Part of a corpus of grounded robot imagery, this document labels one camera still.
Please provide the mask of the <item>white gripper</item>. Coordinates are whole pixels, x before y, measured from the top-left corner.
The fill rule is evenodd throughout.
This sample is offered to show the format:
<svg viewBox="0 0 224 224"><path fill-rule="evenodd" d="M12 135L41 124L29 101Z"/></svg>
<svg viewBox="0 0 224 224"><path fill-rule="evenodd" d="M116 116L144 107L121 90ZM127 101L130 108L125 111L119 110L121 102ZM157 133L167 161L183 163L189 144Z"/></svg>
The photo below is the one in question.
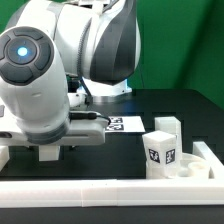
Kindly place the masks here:
<svg viewBox="0 0 224 224"><path fill-rule="evenodd" d="M11 117L0 118L0 145L4 146L81 146L105 142L108 121L97 114L95 119L67 120L58 130L24 134Z"/></svg>

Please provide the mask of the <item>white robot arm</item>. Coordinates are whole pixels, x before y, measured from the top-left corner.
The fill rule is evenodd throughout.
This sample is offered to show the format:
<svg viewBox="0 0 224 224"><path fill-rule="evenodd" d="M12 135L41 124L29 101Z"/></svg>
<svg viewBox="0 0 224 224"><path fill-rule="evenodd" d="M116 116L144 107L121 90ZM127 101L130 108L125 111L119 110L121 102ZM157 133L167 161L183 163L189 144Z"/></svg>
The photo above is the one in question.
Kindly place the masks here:
<svg viewBox="0 0 224 224"><path fill-rule="evenodd" d="M0 145L104 143L108 118L74 110L67 79L115 88L140 46L136 0L28 0L0 33Z"/></svg>

